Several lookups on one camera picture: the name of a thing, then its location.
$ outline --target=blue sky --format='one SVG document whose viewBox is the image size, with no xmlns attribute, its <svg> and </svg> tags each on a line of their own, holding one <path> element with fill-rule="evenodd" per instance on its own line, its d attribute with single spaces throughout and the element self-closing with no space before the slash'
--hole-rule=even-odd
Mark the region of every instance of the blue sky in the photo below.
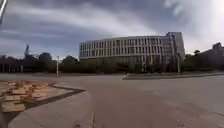
<svg viewBox="0 0 224 128">
<path fill-rule="evenodd" d="M 224 41 L 223 0 L 9 0 L 0 54 L 78 56 L 79 43 L 120 36 L 183 32 L 185 49 Z"/>
</svg>

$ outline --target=large white building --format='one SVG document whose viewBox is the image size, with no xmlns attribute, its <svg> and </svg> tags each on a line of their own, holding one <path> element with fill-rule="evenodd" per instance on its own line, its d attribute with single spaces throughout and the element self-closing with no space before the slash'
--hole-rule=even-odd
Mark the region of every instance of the large white building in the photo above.
<svg viewBox="0 0 224 128">
<path fill-rule="evenodd" d="M 181 32 L 169 32 L 165 36 L 134 36 L 87 41 L 80 44 L 81 61 L 100 64 L 109 63 L 168 64 L 179 55 L 185 57 Z"/>
</svg>

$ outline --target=pavement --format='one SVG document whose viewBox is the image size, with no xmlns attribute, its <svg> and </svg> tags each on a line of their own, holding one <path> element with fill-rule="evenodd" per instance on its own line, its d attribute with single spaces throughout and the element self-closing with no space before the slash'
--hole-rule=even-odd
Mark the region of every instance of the pavement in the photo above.
<svg viewBox="0 0 224 128">
<path fill-rule="evenodd" d="M 205 76 L 220 76 L 224 75 L 223 72 L 215 73 L 186 73 L 186 74 L 130 74 L 123 78 L 123 80 L 156 80 L 156 79 L 178 79 L 178 78 L 194 78 Z"/>
<path fill-rule="evenodd" d="M 224 102 L 220 98 L 224 97 L 224 76 L 128 81 L 122 80 L 121 75 L 58 79 L 0 75 L 0 78 L 48 79 L 87 90 L 92 99 L 94 127 L 97 128 L 224 126 Z"/>
<path fill-rule="evenodd" d="M 85 91 L 66 97 L 65 95 L 70 94 L 72 88 L 77 88 L 70 87 L 68 89 L 65 83 L 58 83 L 54 86 L 57 88 L 50 89 L 47 98 L 44 99 L 53 98 L 54 102 L 46 102 L 21 112 L 9 123 L 8 127 L 76 128 L 76 126 L 80 126 L 91 128 L 93 109 L 90 94 Z M 62 95 L 63 99 L 54 98 Z"/>
</svg>

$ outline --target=asphalt road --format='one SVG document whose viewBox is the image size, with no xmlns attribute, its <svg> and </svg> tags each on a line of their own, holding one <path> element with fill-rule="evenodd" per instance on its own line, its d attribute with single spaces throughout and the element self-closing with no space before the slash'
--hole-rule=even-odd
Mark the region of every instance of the asphalt road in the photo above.
<svg viewBox="0 0 224 128">
<path fill-rule="evenodd" d="M 97 128 L 215 128 L 224 122 L 224 76 L 124 81 L 122 76 L 0 74 L 0 79 L 52 80 L 86 89 Z"/>
</svg>

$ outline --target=low building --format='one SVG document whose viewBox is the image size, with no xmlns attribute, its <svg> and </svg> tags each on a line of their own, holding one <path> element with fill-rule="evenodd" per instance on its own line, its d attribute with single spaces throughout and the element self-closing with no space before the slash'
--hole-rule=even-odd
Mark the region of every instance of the low building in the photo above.
<svg viewBox="0 0 224 128">
<path fill-rule="evenodd" d="M 176 55 L 185 58 L 181 32 L 86 41 L 80 44 L 79 59 L 89 64 L 122 63 L 134 68 L 136 64 L 168 64 Z"/>
<path fill-rule="evenodd" d="M 214 44 L 212 49 L 201 52 L 199 56 L 204 67 L 213 69 L 224 68 L 224 47 L 222 47 L 221 43 Z"/>
</svg>

